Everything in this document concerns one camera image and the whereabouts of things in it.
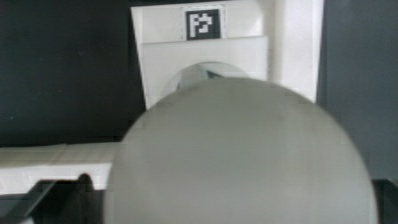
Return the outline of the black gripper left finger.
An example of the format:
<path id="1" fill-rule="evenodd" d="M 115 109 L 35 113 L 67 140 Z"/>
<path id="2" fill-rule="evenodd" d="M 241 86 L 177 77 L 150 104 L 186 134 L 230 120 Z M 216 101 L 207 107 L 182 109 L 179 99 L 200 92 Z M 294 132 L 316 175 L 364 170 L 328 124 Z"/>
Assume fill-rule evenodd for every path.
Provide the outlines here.
<path id="1" fill-rule="evenodd" d="M 24 193 L 0 195 L 0 224 L 104 224 L 102 195 L 86 173 L 40 179 Z"/>

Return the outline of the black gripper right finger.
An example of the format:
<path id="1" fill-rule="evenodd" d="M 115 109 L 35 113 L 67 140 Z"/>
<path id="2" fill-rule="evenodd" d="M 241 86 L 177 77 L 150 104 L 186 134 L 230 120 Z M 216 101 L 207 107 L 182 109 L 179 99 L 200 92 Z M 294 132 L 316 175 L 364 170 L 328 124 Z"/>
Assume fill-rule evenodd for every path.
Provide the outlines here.
<path id="1" fill-rule="evenodd" d="M 398 224 L 398 185 L 387 179 L 373 181 L 378 223 Z"/>

